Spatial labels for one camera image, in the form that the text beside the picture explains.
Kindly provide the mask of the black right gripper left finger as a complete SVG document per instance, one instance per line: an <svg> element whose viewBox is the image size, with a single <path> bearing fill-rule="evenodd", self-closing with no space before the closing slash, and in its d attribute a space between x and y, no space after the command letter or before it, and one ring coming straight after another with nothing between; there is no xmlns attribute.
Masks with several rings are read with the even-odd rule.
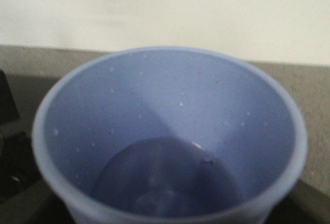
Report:
<svg viewBox="0 0 330 224"><path fill-rule="evenodd" d="M72 217L54 194L24 192L1 205L1 223L72 223Z"/></svg>

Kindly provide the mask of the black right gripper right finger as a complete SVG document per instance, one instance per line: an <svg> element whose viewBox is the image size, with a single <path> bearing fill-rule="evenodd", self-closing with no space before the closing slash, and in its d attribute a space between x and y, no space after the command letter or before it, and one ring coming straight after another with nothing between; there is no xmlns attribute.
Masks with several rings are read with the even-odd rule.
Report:
<svg viewBox="0 0 330 224"><path fill-rule="evenodd" d="M329 223L329 182L299 180L272 210L266 223Z"/></svg>

